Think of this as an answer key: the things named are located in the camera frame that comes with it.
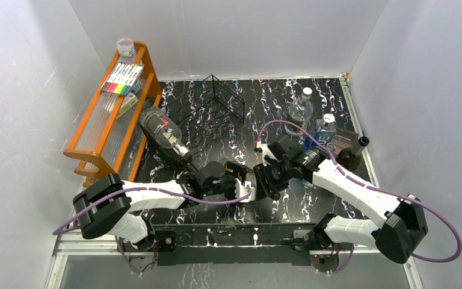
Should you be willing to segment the round clear bottle black label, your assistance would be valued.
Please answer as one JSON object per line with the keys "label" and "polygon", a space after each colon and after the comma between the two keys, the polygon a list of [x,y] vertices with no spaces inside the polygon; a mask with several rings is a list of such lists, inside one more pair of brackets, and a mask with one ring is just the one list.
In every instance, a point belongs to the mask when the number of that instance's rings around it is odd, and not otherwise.
{"label": "round clear bottle black label", "polygon": [[181,129],[159,107],[146,108],[141,114],[140,125],[160,147],[172,149],[182,158],[191,156],[189,148],[182,141]]}

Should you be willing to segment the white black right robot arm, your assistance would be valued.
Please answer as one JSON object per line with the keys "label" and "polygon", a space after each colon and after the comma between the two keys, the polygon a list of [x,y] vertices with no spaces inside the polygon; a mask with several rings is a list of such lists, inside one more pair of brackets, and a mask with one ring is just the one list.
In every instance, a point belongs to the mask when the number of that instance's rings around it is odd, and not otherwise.
{"label": "white black right robot arm", "polygon": [[286,135],[270,144],[257,141],[254,149],[262,155],[262,162],[254,167],[258,199],[275,199],[290,180],[299,179],[333,193],[366,215],[365,219],[348,219],[328,213],[305,236],[288,241],[290,246],[312,250],[331,249],[338,243],[360,244],[404,264],[428,232],[416,197],[380,193],[369,182],[335,165],[320,149],[304,151]]}

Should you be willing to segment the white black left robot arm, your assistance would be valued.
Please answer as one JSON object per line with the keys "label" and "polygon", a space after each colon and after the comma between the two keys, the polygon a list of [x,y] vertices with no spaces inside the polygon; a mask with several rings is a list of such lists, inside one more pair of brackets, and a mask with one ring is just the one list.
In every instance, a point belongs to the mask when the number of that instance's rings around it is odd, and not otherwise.
{"label": "white black left robot arm", "polygon": [[156,235],[151,223],[136,216],[136,211],[209,205],[205,197],[213,194],[225,196],[223,205],[250,202],[256,197],[251,181],[233,176],[223,164],[213,161],[200,170],[190,168],[168,182],[130,182],[113,173],[77,194],[73,206],[84,239],[114,235],[140,250],[149,250],[155,245]]}

